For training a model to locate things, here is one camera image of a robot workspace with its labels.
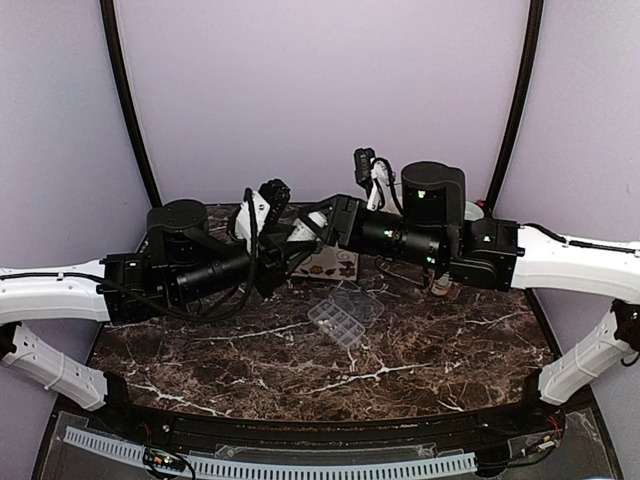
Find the small white pill bottle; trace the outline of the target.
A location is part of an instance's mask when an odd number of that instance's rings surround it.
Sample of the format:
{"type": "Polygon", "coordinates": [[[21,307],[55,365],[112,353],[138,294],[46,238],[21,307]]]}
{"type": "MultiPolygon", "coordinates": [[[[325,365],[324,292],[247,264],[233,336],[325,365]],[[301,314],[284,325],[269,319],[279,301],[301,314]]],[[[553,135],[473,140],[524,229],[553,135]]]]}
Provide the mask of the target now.
{"type": "Polygon", "coordinates": [[[300,219],[296,219],[293,223],[293,231],[288,236],[288,242],[309,242],[315,241],[317,235],[300,219]]]}

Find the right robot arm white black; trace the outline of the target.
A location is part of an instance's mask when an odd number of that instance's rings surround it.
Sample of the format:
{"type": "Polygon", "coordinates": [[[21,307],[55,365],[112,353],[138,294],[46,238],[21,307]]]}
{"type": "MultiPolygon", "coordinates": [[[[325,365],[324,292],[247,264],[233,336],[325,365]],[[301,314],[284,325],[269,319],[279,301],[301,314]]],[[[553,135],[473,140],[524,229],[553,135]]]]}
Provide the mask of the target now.
{"type": "Polygon", "coordinates": [[[639,245],[564,237],[545,227],[483,217],[465,219],[465,176],[433,161],[401,171],[398,214],[337,194],[298,212],[327,245],[399,259],[480,289],[549,288],[609,297],[600,323],[566,354],[534,372],[510,413],[521,434],[629,355],[639,353],[639,245]]]}

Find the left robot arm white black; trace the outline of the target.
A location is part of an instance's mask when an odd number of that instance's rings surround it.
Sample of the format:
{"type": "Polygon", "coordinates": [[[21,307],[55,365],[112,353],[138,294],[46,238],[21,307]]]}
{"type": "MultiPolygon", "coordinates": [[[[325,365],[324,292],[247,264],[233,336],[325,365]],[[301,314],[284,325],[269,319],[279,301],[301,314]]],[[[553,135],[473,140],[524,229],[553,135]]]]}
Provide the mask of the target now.
{"type": "Polygon", "coordinates": [[[141,427],[126,381],[68,357],[29,327],[32,320],[136,324],[171,317],[210,324],[235,316],[258,292],[270,296],[315,250],[322,213],[280,221],[286,204],[250,193],[225,242],[209,232],[207,209],[178,200],[147,215],[147,247],[83,264],[1,271],[1,363],[87,411],[120,436],[141,427]]]}

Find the orange pill bottle grey cap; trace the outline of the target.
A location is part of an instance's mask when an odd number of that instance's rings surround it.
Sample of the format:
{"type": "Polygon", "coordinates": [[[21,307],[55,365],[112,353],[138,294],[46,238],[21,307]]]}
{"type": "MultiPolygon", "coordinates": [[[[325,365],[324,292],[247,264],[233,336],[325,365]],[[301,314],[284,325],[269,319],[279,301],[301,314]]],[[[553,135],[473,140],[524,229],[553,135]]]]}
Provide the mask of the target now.
{"type": "Polygon", "coordinates": [[[433,295],[442,297],[446,296],[450,292],[451,287],[452,281],[443,275],[432,282],[430,291],[433,295]]]}

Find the clear plastic pill organizer box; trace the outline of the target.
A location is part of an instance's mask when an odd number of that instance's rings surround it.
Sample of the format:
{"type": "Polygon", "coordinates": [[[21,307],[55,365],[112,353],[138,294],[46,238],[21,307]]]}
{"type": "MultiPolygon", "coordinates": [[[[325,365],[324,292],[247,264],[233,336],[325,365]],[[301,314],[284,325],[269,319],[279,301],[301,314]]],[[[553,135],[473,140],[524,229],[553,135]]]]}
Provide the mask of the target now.
{"type": "Polygon", "coordinates": [[[357,348],[368,329],[384,312],[384,305],[369,291],[351,281],[341,281],[307,312],[308,319],[338,346],[357,348]],[[319,321],[330,326],[319,325],[319,321]]]}

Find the white bottle cap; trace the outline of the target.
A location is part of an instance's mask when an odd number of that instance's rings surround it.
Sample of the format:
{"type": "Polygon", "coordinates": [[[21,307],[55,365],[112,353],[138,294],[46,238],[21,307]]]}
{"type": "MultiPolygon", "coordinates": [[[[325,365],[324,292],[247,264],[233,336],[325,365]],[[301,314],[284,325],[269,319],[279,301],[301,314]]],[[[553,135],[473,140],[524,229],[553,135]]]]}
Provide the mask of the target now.
{"type": "Polygon", "coordinates": [[[311,212],[309,218],[319,227],[324,227],[327,223],[325,215],[319,211],[311,212]]]}

